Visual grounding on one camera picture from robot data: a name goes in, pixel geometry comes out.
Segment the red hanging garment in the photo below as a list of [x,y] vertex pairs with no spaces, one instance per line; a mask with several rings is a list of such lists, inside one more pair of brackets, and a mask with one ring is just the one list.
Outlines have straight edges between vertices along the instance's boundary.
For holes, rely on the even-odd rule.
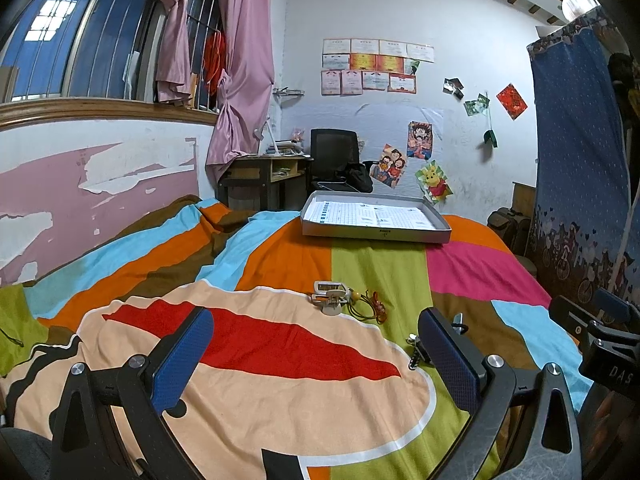
[[220,30],[214,30],[205,41],[203,53],[203,82],[209,96],[217,93],[226,64],[226,40]]

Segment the metal wall shelf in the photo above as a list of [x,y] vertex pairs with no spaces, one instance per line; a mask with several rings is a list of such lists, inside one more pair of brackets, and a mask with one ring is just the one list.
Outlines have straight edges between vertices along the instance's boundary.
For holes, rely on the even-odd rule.
[[304,90],[292,89],[290,87],[274,87],[272,96],[281,105],[287,100],[299,100],[305,96]]

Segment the wooden desk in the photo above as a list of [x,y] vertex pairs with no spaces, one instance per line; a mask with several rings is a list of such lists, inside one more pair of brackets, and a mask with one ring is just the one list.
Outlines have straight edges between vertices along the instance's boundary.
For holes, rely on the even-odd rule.
[[216,199],[229,205],[230,188],[256,188],[260,210],[283,210],[288,181],[306,179],[312,158],[305,155],[238,157],[217,182]]

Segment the pink curtain left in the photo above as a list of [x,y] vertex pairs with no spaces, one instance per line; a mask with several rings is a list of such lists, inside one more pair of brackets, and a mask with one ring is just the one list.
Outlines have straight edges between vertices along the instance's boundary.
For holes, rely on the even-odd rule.
[[188,37],[188,0],[158,0],[166,12],[155,82],[160,102],[190,98],[191,63]]

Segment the cartoon family poster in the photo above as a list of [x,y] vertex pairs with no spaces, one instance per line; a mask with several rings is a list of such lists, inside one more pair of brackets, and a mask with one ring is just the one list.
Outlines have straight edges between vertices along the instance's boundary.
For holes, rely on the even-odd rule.
[[406,154],[399,148],[386,144],[378,160],[371,166],[370,177],[389,188],[396,188],[406,167]]

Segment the pink curtain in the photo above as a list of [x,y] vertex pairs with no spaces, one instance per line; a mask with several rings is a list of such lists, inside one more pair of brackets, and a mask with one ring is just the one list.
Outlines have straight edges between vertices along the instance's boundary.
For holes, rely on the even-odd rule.
[[160,102],[190,98],[191,63],[188,37],[188,0],[158,0],[166,12],[155,82]]
[[270,0],[219,0],[219,7],[226,60],[206,159],[215,181],[235,159],[258,151],[274,83]]

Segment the white desk lamp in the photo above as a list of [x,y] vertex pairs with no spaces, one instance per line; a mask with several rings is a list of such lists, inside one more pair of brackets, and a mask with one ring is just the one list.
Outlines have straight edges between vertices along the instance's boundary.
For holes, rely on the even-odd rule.
[[260,130],[260,134],[262,138],[258,144],[258,156],[267,156],[267,155],[280,155],[280,150],[278,148],[276,137],[274,136],[270,117],[267,117],[265,123],[262,125],[262,130]]

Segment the barred window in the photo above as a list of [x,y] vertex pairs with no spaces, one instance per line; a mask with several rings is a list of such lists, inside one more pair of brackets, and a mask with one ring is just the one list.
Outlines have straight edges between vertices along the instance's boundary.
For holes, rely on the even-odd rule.
[[[188,0],[190,98],[211,112],[203,82],[207,37],[220,30],[217,0]],[[166,12],[158,0],[32,0],[1,43],[1,99],[109,98],[163,103],[155,82]]]

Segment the black office chair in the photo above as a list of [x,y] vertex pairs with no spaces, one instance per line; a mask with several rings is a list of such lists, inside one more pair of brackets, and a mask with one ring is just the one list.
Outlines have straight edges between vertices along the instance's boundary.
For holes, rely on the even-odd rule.
[[371,193],[372,162],[360,160],[355,131],[315,128],[310,132],[307,191]]

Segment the blue patterned hanging curtain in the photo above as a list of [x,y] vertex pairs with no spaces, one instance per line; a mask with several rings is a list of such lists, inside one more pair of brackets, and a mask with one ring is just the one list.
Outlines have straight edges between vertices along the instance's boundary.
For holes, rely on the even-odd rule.
[[594,8],[527,48],[538,136],[529,255],[552,296],[591,304],[599,288],[639,299],[638,182]]

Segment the green hanging ornament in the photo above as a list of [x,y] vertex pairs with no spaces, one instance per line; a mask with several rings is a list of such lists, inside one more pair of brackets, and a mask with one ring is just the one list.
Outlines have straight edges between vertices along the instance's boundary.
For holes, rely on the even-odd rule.
[[486,116],[487,128],[483,136],[484,143],[489,145],[491,148],[498,148],[498,141],[497,141],[494,127],[492,126],[491,110],[489,107],[487,107],[485,110],[485,116]]

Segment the colourful striped bed blanket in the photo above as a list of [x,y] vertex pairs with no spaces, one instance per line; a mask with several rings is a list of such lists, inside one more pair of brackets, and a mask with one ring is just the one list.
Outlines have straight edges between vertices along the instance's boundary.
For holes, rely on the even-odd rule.
[[[303,234],[292,211],[249,214],[186,197],[44,278],[1,289],[1,409],[50,437],[70,367],[124,364],[196,306],[213,340],[169,425],[202,475],[262,479],[270,453],[303,479],[424,479],[468,416],[436,370],[411,368],[422,310],[461,315],[484,354],[559,364],[575,408],[590,381],[547,292],[487,226],[449,216],[442,246]],[[344,283],[339,315],[309,300]]]

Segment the grey cardboard tray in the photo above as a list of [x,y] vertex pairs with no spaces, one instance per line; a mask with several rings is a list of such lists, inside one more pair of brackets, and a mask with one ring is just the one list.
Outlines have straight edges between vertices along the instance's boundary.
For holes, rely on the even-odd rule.
[[420,198],[316,191],[300,212],[306,236],[447,244],[451,228]]

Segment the red paper square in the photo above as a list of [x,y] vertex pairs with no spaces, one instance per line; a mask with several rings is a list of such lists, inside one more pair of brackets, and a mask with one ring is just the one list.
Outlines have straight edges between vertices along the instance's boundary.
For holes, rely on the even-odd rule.
[[528,105],[516,90],[513,84],[508,84],[506,88],[497,94],[497,99],[504,107],[512,120],[518,119],[523,114]]

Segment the pink curtain right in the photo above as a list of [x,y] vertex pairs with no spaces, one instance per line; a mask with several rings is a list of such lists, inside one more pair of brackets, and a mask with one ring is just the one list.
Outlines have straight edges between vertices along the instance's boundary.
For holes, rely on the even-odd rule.
[[226,60],[206,159],[215,181],[235,159],[258,151],[274,83],[270,0],[219,0],[219,7]]

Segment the brown bag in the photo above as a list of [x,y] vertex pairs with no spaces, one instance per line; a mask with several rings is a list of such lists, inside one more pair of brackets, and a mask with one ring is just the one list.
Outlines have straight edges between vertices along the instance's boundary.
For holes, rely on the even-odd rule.
[[524,256],[532,218],[512,208],[501,207],[493,211],[487,226],[500,237],[514,255]]

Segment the Winnie the Pooh poster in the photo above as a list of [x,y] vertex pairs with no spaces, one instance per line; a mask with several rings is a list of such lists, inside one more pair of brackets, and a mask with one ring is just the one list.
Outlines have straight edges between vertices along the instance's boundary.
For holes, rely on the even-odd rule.
[[452,195],[444,170],[434,160],[430,160],[416,172],[416,180],[423,195],[434,204]]

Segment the anime boy poster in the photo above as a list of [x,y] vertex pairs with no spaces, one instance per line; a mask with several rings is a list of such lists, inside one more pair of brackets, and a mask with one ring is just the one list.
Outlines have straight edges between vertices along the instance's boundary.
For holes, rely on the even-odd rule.
[[410,122],[408,125],[407,156],[422,160],[433,153],[433,126],[428,122]]

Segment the green photo on wall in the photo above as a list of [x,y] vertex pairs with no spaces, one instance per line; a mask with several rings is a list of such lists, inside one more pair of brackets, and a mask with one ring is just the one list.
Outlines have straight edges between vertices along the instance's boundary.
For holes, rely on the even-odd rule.
[[476,99],[464,101],[463,107],[465,113],[469,116],[475,116],[479,114],[485,114],[489,110],[490,99],[483,93],[480,93]]

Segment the black white photos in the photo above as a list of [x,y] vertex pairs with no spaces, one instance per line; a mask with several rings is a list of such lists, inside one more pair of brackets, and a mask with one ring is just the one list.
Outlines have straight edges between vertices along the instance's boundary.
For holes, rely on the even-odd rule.
[[459,78],[445,78],[442,83],[442,91],[447,94],[451,94],[458,101],[461,101],[464,98],[463,89],[464,85]]

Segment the beige hair claw clip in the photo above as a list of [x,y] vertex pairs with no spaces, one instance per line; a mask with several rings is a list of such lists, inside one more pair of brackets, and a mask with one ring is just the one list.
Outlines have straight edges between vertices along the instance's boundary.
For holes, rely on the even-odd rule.
[[344,283],[330,281],[315,281],[314,292],[309,296],[310,302],[329,316],[341,314],[351,299],[349,287]]

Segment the certificates on wall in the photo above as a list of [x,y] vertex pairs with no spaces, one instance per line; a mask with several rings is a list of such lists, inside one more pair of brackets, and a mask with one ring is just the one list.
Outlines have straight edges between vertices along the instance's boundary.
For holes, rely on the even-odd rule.
[[364,92],[416,94],[416,74],[435,62],[430,44],[369,38],[322,41],[322,96],[362,96]]

